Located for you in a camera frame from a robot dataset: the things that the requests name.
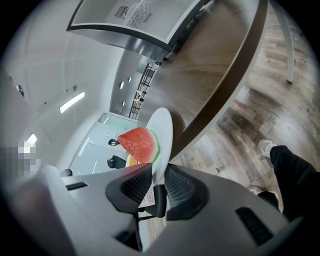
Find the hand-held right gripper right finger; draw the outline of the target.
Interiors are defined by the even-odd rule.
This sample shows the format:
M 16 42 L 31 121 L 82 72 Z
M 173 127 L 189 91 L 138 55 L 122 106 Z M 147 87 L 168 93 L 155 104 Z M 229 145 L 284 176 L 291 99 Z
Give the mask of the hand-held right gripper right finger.
M 289 238 L 289 222 L 242 185 L 170 164 L 171 209 L 149 256 L 270 256 Z

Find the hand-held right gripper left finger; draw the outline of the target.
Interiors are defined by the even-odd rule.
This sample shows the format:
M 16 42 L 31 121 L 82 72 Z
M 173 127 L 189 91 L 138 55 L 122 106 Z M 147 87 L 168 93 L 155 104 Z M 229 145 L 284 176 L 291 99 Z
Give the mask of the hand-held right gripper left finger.
M 152 164 L 64 177 L 78 256 L 141 256 L 138 207 L 152 183 Z

